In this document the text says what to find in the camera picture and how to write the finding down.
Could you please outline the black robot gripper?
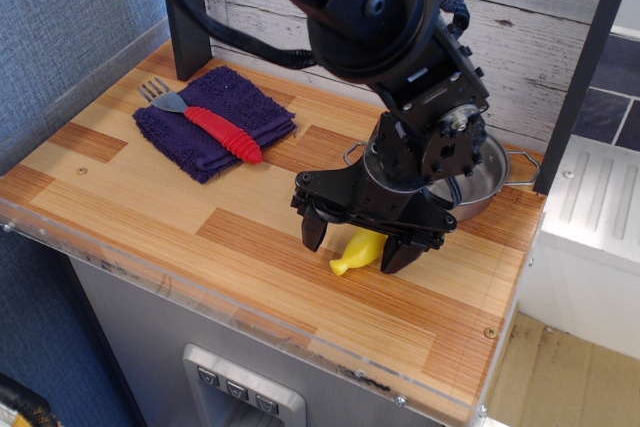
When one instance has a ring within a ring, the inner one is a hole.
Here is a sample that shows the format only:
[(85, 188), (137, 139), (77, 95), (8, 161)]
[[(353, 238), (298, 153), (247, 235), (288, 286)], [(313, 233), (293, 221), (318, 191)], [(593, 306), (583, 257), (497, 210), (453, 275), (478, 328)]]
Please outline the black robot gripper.
[(414, 164), (408, 133), (391, 114), (383, 114), (361, 157), (338, 170), (304, 171), (295, 179), (291, 206), (303, 217), (302, 242), (321, 246), (330, 223), (352, 224), (390, 238), (381, 272), (398, 273), (425, 249), (438, 248), (457, 221), (424, 193), (426, 182)]

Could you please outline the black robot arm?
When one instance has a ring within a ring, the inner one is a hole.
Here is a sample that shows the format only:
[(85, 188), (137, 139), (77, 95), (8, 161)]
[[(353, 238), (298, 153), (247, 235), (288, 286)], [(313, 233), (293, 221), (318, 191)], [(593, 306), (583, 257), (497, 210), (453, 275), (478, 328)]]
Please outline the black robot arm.
[(300, 173), (292, 200), (304, 245), (316, 250), (329, 224), (386, 236), (381, 269), (393, 274), (439, 248), (457, 222), (428, 187), (481, 164), (488, 92), (445, 22), (440, 0), (290, 0), (307, 17), (317, 63), (364, 84), (385, 104), (353, 165)]

